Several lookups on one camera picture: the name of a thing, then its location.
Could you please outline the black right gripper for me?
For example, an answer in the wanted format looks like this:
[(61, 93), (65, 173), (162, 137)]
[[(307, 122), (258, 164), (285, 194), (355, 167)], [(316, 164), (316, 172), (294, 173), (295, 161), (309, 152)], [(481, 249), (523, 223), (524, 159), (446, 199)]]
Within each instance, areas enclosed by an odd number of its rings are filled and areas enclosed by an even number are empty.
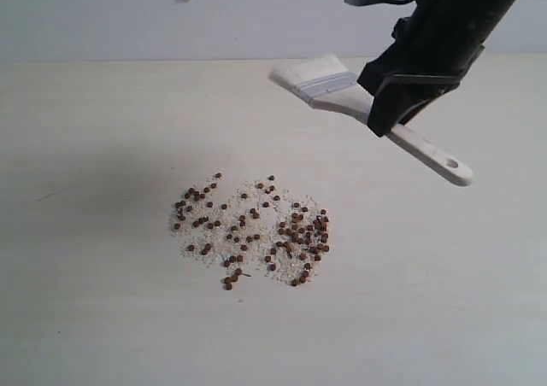
[(394, 43), (367, 63), (357, 83), (373, 96), (368, 127), (386, 136), (455, 90), (483, 51), (484, 17), (425, 14), (398, 20)]

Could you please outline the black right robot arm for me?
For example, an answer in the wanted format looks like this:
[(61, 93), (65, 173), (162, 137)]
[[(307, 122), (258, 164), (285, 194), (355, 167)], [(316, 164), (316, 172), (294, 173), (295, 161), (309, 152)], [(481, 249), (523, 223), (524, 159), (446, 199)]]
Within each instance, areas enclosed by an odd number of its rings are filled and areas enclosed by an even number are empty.
[(414, 12), (397, 21), (392, 45), (357, 80), (373, 98), (368, 127), (379, 137), (455, 90), (516, 0), (409, 1)]

